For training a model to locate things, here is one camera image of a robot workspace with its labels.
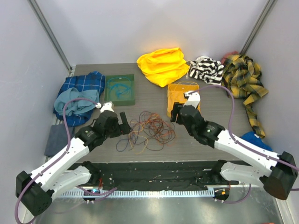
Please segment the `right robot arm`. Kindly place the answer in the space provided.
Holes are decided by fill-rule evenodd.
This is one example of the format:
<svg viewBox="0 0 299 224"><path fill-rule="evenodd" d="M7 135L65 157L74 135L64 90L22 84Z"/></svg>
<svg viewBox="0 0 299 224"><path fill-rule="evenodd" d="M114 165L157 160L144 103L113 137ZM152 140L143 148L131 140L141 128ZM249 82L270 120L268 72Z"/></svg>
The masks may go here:
<svg viewBox="0 0 299 224"><path fill-rule="evenodd" d="M228 129L210 121L205 121L192 105L175 102L171 111L171 122L183 125L190 136L202 145L227 152L246 165L221 161L211 172L216 184L238 181L253 184L271 196L286 200L298 177L294 157L284 151L277 154L245 141Z"/></svg>

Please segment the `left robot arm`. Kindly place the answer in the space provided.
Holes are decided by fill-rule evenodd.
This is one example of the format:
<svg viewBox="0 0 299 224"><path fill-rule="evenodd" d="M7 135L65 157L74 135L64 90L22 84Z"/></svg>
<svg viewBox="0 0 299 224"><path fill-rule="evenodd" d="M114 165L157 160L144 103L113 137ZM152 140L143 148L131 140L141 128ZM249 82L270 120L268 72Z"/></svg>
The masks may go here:
<svg viewBox="0 0 299 224"><path fill-rule="evenodd" d="M93 126L81 128L74 138L45 164L31 173L20 172L16 177L15 194L33 216L45 212L58 196L64 192L86 184L95 186L100 178L100 170L89 161L83 162L75 170L67 172L75 162L103 144L107 138L129 134L131 127L126 114L105 110L100 113Z"/></svg>

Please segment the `yellow plastic bin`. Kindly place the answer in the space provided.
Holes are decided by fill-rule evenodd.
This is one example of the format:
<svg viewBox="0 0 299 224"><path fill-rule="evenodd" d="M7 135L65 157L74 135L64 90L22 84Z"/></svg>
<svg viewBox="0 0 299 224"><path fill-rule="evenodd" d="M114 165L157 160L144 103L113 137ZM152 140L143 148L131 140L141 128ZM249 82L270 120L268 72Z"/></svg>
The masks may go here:
<svg viewBox="0 0 299 224"><path fill-rule="evenodd" d="M196 82L176 82L168 85L167 98L167 116L171 117L171 111L175 102L185 103L186 99L184 93L187 91L195 91L199 89L199 85Z"/></svg>

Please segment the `green plastic bin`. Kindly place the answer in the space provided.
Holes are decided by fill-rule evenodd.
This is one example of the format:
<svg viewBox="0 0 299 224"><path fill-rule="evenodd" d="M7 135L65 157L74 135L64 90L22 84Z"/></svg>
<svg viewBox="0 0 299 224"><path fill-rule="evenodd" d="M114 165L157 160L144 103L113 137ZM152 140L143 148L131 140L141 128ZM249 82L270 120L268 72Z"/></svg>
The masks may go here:
<svg viewBox="0 0 299 224"><path fill-rule="evenodd" d="M104 101L111 101L114 106L135 105L134 74L106 76Z"/></svg>

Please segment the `light blue cloth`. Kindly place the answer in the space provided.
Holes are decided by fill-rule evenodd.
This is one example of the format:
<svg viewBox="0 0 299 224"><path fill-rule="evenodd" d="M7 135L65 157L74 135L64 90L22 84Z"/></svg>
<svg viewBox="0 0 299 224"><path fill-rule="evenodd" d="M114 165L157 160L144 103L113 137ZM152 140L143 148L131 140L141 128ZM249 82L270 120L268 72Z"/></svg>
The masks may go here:
<svg viewBox="0 0 299 224"><path fill-rule="evenodd" d="M62 116L64 106L69 101L75 99L67 105L65 115L81 115L93 110L95 105L99 102L99 97L98 90L79 91L75 87L72 87L63 91L56 98L54 102L54 112Z"/></svg>

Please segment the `yellow cloth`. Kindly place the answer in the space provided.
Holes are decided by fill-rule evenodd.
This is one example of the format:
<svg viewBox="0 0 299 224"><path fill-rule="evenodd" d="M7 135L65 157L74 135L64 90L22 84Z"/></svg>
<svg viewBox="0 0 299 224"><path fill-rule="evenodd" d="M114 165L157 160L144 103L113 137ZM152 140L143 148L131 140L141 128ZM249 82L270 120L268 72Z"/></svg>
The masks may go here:
<svg viewBox="0 0 299 224"><path fill-rule="evenodd" d="M145 77L160 87L179 80L189 69L179 47L158 49L140 56L136 62Z"/></svg>

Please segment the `blue plaid cloth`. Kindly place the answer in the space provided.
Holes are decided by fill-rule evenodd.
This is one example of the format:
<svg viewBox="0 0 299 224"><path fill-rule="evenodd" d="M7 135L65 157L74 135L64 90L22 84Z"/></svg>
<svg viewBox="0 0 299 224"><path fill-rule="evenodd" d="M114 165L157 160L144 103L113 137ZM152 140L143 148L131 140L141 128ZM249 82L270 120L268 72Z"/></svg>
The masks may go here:
<svg viewBox="0 0 299 224"><path fill-rule="evenodd" d="M98 71L88 75L73 76L65 79L54 102L53 113L59 120L63 119L63 108L71 99L78 98L67 105L65 110L68 126L80 126L90 118L95 108L94 102L100 101L105 88L106 77Z"/></svg>

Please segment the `black white striped cloth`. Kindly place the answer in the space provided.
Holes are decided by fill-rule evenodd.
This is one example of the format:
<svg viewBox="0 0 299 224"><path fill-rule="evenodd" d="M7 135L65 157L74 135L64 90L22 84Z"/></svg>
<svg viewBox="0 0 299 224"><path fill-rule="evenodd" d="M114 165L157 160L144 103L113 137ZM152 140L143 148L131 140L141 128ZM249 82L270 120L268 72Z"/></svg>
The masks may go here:
<svg viewBox="0 0 299 224"><path fill-rule="evenodd" d="M221 85L224 65L208 56L189 61L187 77L202 80L206 84Z"/></svg>

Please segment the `grey folded cloth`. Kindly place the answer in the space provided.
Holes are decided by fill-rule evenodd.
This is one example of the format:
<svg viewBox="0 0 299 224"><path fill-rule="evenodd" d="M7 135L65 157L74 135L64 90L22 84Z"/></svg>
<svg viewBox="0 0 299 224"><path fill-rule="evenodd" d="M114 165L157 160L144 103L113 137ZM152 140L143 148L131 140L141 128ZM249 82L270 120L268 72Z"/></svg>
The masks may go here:
<svg viewBox="0 0 299 224"><path fill-rule="evenodd" d="M52 125L45 147L44 155L55 156L68 143L67 133L64 124Z"/></svg>

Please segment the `bright blue cloth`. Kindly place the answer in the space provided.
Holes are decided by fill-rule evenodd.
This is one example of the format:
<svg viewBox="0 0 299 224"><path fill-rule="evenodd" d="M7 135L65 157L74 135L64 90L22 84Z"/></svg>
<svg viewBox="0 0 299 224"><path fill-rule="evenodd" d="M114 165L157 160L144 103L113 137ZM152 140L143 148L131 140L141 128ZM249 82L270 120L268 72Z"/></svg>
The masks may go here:
<svg viewBox="0 0 299 224"><path fill-rule="evenodd" d="M243 134L241 136L241 139L255 145L255 146L258 146L262 149L265 149L265 150L268 150L268 151L272 151L272 148L268 145L266 145L262 140L261 138L255 134L254 131L251 131L251 132L247 132L245 134Z"/></svg>

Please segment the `yellow black plaid shirt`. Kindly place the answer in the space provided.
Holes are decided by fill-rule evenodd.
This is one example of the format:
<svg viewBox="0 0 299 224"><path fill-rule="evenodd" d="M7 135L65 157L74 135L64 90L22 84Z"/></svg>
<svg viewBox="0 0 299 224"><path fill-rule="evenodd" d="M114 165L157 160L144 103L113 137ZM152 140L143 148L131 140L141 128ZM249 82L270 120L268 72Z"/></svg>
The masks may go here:
<svg viewBox="0 0 299 224"><path fill-rule="evenodd" d="M240 54L226 56L223 65L222 85L230 90L234 98L243 99L252 130L260 138L265 138L264 128L253 109L253 104L269 93L261 82L260 66L252 58Z"/></svg>

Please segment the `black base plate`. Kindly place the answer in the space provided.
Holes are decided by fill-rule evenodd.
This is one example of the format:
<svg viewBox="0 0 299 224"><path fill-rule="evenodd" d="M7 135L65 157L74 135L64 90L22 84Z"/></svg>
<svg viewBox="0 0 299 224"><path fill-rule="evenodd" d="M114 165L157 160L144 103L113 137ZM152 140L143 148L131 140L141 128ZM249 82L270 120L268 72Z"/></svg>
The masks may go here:
<svg viewBox="0 0 299 224"><path fill-rule="evenodd" d="M99 175L87 186L118 191L193 191L209 186L237 185L214 170L217 161L95 163Z"/></svg>

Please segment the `aluminium frame rail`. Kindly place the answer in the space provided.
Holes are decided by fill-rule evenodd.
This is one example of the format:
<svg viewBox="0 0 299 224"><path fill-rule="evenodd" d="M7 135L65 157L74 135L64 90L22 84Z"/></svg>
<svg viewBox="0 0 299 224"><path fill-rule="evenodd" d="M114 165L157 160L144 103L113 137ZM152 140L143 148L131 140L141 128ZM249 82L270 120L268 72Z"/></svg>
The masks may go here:
<svg viewBox="0 0 299 224"><path fill-rule="evenodd" d="M229 196L230 188L208 188L207 190L195 191L124 191L115 187L111 190L97 190L95 188L85 189L81 184L86 184L91 180L92 174L87 168L79 166L77 169L61 175L55 180L50 179L49 174L43 174L35 182L41 183L41 189L50 196L51 200L57 198L82 197L86 201L96 201L103 198L165 198L165 197L212 197Z"/></svg>

